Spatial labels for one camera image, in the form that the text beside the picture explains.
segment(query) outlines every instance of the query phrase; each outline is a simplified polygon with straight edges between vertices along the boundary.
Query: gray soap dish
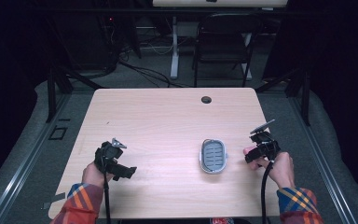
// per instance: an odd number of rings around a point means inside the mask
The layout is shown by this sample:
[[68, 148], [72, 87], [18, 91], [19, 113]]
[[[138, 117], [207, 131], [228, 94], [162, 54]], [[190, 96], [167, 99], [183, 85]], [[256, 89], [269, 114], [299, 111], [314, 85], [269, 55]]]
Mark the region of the gray soap dish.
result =
[[226, 147], [220, 140], [206, 139], [202, 143], [200, 165], [208, 174], [218, 174], [225, 169], [227, 163]]

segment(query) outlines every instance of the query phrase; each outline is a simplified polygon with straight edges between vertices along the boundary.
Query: dark background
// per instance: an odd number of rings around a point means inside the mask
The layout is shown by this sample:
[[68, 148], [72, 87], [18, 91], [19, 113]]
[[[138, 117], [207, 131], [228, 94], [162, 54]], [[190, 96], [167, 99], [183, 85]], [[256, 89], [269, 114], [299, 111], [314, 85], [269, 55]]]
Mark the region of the dark background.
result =
[[[47, 79], [53, 64], [70, 68], [74, 68], [74, 63], [95, 69], [114, 67], [115, 46], [106, 43], [99, 21], [67, 22], [65, 28], [59, 19], [48, 23], [18, 11], [24, 5], [35, 4], [30, 2], [0, 0], [0, 167], [32, 114], [37, 99], [34, 87]], [[91, 6], [87, 0], [80, 3]], [[143, 7], [149, 3], [142, 1]], [[310, 85], [324, 103], [337, 132], [342, 160], [358, 183], [358, 1], [301, 1], [301, 4], [292, 1], [288, 10], [323, 11], [327, 7], [334, 7], [342, 17], [331, 27], [334, 32], [328, 35], [325, 48], [315, 57]], [[84, 34], [93, 36], [67, 36], [65, 43], [57, 37], [80, 24]], [[313, 52], [310, 43], [321, 25], [317, 21], [283, 20], [264, 77], [279, 77], [299, 67]], [[115, 38], [126, 39], [126, 36]], [[71, 46], [100, 48], [101, 54], [90, 58], [68, 55], [65, 48]]]

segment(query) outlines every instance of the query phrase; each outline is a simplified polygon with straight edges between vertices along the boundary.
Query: wooden table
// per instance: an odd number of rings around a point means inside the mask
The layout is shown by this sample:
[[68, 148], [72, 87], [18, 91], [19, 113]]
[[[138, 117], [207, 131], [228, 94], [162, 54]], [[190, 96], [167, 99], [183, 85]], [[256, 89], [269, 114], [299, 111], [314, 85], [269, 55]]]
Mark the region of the wooden table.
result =
[[[203, 103], [204, 96], [212, 101]], [[248, 88], [97, 90], [57, 194], [78, 183], [97, 147], [115, 137], [127, 146], [118, 162], [138, 168], [131, 179], [109, 182], [111, 218], [261, 216], [264, 169], [252, 171], [242, 150], [254, 145], [249, 132], [265, 122], [255, 91]], [[200, 168], [205, 139], [226, 145], [227, 167], [221, 174]], [[269, 216], [279, 215], [276, 190], [268, 179]], [[51, 218], [64, 201], [52, 204]]]
[[286, 7], [288, 0], [153, 0], [154, 7]]

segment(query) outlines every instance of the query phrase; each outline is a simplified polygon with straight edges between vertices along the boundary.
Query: gray floor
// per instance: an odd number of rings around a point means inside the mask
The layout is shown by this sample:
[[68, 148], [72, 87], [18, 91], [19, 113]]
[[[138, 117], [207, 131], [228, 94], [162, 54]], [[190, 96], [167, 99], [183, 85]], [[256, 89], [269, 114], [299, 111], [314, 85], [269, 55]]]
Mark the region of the gray floor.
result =
[[[251, 66], [253, 79], [247, 87], [263, 84], [261, 76], [266, 63], [272, 36], [257, 40], [254, 62]], [[128, 64], [153, 69], [169, 76], [171, 51], [167, 49], [143, 49], [143, 58], [132, 52], [123, 58]], [[179, 78], [171, 80], [184, 87], [193, 83], [191, 70], [191, 39], [180, 48]], [[209, 67], [203, 65], [201, 73], [231, 74], [238, 76], [241, 70], [231, 66]], [[147, 79], [127, 67], [93, 81], [107, 88], [166, 88], [165, 83]], [[83, 83], [72, 80], [73, 94], [58, 92], [59, 110], [55, 119], [46, 124], [48, 117], [47, 83], [36, 88], [38, 102], [34, 113], [0, 171], [0, 223], [48, 223], [48, 203], [55, 194], [62, 171], [69, 158], [82, 120], [92, 98], [93, 90]], [[239, 87], [240, 81], [201, 81], [201, 87]], [[318, 198], [318, 206], [325, 223], [358, 223], [358, 186], [340, 159], [339, 144], [329, 117], [318, 97], [310, 98], [310, 127], [304, 126], [298, 116], [298, 100], [286, 98], [282, 90], [285, 84], [265, 93], [259, 93], [266, 120], [276, 119], [271, 133], [282, 150], [289, 151], [295, 161], [296, 184], [312, 189]], [[62, 140], [48, 140], [54, 127], [66, 128]], [[259, 217], [248, 217], [252, 223], [260, 223]], [[272, 223], [280, 223], [277, 217]]]

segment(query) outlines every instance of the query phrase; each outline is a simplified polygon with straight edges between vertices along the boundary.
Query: chair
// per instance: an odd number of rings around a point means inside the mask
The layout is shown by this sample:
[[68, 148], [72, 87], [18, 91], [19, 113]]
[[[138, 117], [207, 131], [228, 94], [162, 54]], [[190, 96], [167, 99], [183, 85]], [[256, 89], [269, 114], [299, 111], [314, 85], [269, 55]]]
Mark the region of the chair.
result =
[[[192, 68], [194, 87], [197, 87], [199, 63], [246, 63], [242, 71], [245, 86], [252, 58], [255, 37], [263, 29], [263, 22], [251, 14], [213, 14], [201, 20], [197, 30]], [[249, 43], [244, 36], [251, 34]]]

